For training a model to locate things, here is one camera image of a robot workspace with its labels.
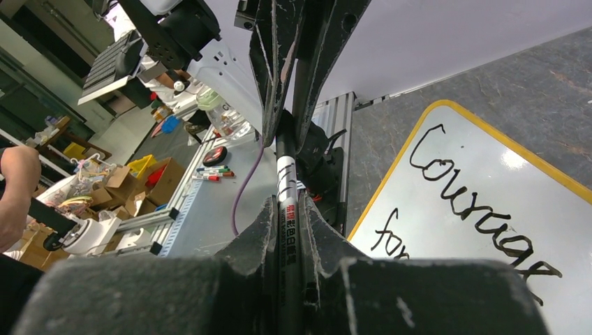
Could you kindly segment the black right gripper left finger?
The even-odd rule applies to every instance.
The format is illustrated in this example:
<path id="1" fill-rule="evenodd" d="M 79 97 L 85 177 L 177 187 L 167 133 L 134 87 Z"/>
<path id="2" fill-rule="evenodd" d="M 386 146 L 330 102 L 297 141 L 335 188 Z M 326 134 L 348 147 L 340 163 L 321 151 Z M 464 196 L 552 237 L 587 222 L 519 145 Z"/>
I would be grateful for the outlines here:
<path id="1" fill-rule="evenodd" d="M 275 334 L 275 196 L 209 257 L 127 256 L 57 263 L 14 334 Z"/>

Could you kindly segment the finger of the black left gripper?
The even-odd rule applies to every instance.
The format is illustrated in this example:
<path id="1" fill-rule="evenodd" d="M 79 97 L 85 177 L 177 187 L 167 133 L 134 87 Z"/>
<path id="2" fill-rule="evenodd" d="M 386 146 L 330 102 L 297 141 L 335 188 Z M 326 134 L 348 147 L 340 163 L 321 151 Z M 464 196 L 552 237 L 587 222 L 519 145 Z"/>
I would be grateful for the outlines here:
<path id="1" fill-rule="evenodd" d="M 279 126 L 302 32 L 303 1 L 259 1 L 249 58 L 262 105 L 264 147 L 270 147 Z"/>
<path id="2" fill-rule="evenodd" d="M 301 151 L 320 92 L 370 0 L 305 1 L 296 48 L 292 113 Z"/>

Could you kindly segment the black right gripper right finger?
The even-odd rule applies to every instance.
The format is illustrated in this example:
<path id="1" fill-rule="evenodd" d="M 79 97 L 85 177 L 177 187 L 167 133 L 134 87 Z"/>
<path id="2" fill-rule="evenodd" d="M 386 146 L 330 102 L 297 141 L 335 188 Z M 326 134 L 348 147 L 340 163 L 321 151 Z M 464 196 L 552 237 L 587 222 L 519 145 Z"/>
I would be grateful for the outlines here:
<path id="1" fill-rule="evenodd" d="M 305 334 L 546 334 L 526 284 L 491 260 L 372 260 L 299 199 Z"/>

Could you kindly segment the white black whiteboard marker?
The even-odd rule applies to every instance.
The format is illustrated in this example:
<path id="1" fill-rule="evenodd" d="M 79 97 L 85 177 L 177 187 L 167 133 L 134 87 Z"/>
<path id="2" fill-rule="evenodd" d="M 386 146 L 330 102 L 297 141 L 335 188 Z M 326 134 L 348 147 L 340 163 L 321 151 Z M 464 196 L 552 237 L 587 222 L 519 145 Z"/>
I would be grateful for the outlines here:
<path id="1" fill-rule="evenodd" d="M 277 160 L 279 201 L 278 333 L 302 333 L 302 265 L 295 159 Z"/>

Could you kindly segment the black marker cap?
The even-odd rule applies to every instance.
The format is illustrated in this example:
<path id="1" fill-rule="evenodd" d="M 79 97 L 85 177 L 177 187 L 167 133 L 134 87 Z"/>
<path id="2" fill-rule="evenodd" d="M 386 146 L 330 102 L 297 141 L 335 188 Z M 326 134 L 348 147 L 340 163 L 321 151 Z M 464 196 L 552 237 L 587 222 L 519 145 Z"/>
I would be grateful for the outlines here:
<path id="1" fill-rule="evenodd" d="M 276 157 L 296 157 L 295 119 L 293 115 L 283 110 L 276 130 Z"/>

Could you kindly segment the yellow framed whiteboard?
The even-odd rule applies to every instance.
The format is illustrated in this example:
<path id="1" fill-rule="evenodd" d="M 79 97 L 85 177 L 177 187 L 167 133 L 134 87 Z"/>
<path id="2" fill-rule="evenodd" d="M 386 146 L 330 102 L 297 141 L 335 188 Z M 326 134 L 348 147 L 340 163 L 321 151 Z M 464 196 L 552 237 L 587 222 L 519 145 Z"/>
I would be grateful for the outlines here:
<path id="1" fill-rule="evenodd" d="M 453 101 L 422 113 L 348 239 L 377 259 L 503 262 L 551 333 L 591 333 L 591 191 Z"/>

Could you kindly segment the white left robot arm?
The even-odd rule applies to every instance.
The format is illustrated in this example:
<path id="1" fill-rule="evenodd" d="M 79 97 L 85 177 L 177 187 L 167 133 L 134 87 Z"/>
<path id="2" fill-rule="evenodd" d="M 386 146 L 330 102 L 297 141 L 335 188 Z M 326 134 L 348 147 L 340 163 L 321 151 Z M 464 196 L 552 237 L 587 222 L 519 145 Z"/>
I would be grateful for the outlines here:
<path id="1" fill-rule="evenodd" d="M 168 70 L 185 70 L 241 111 L 269 146 L 285 101 L 293 102 L 301 151 L 320 92 L 368 1 L 240 1 L 236 26 L 250 32 L 250 68 L 221 35 L 205 1 L 122 1 L 121 7 Z"/>

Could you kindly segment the person bare forearm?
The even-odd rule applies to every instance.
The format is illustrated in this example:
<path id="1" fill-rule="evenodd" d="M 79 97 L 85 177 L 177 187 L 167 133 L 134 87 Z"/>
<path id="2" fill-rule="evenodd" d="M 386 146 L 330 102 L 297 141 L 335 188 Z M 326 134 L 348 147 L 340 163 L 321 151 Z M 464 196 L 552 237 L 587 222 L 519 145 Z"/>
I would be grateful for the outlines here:
<path id="1" fill-rule="evenodd" d="M 27 146 L 5 149 L 1 174 L 6 186 L 1 196 L 1 252 L 16 244 L 27 226 L 33 194 L 41 176 L 38 152 Z"/>

